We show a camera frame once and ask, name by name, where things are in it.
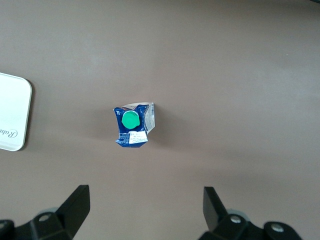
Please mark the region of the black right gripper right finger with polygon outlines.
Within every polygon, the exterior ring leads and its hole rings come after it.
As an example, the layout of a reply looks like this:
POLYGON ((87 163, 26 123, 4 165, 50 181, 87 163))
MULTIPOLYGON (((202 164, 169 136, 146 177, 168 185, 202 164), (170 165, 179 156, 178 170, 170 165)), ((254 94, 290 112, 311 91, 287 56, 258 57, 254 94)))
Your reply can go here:
POLYGON ((198 240, 302 240, 288 224, 269 221, 259 228, 243 213, 227 211, 212 186, 203 188, 203 215, 208 227, 198 240))

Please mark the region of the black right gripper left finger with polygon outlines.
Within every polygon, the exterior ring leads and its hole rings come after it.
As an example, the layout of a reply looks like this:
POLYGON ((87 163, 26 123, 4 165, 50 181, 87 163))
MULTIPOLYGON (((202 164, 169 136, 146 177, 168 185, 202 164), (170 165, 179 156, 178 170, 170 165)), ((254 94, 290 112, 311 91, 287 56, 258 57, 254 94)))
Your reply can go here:
POLYGON ((73 240, 90 212, 90 187, 79 185, 58 208, 43 210, 15 226, 0 219, 0 240, 73 240))

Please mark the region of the blue milk carton green cap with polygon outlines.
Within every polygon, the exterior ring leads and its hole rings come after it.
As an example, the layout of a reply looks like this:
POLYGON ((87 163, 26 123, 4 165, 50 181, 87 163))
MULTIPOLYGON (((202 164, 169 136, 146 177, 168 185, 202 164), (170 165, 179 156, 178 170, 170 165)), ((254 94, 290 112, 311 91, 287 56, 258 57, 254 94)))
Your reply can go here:
POLYGON ((155 128, 155 105, 152 102, 130 103, 113 109, 118 126, 115 142, 123 148, 140 148, 148 142, 155 128))

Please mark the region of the cream rabbit print tray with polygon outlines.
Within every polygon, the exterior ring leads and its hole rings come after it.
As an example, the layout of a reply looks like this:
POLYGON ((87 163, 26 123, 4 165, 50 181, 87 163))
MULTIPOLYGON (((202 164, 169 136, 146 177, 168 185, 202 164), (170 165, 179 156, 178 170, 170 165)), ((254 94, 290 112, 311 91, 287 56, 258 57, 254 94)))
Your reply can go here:
POLYGON ((24 146, 32 92, 28 80, 0 72, 0 149, 15 152, 24 146))

